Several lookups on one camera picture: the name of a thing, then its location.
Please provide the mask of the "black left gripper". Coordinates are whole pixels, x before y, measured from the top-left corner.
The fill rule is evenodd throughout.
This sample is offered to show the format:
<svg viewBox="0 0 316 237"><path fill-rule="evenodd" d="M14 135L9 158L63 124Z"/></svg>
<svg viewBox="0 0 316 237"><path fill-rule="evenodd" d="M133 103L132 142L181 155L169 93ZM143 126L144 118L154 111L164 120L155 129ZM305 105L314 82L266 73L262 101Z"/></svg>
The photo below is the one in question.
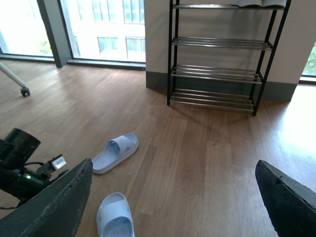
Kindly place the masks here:
<svg viewBox="0 0 316 237"><path fill-rule="evenodd" d="M2 166L0 168L0 189L18 198L19 204L24 205L65 175L68 170L50 180L52 172L66 164L65 158L59 155L47 163L29 162L14 170Z"/></svg>

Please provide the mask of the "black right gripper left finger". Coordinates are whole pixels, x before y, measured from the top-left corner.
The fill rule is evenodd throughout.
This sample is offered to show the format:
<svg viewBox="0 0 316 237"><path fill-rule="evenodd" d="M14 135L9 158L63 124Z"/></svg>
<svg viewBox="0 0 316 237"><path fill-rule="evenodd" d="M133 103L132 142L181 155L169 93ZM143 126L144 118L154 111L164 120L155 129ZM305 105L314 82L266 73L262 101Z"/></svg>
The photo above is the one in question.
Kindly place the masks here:
<svg viewBox="0 0 316 237"><path fill-rule="evenodd" d="M89 198L91 159L86 158L0 221L2 237L74 237Z"/></svg>

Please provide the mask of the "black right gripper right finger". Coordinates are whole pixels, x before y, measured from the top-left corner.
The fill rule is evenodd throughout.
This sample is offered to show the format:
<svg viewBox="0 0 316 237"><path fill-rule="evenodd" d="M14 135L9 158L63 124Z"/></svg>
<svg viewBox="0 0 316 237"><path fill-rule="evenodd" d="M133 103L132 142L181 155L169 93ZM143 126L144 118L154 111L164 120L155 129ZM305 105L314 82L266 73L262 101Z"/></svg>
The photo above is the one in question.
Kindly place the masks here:
<svg viewBox="0 0 316 237"><path fill-rule="evenodd" d="M271 223L280 237L316 235L316 193L264 160L255 177Z"/></svg>

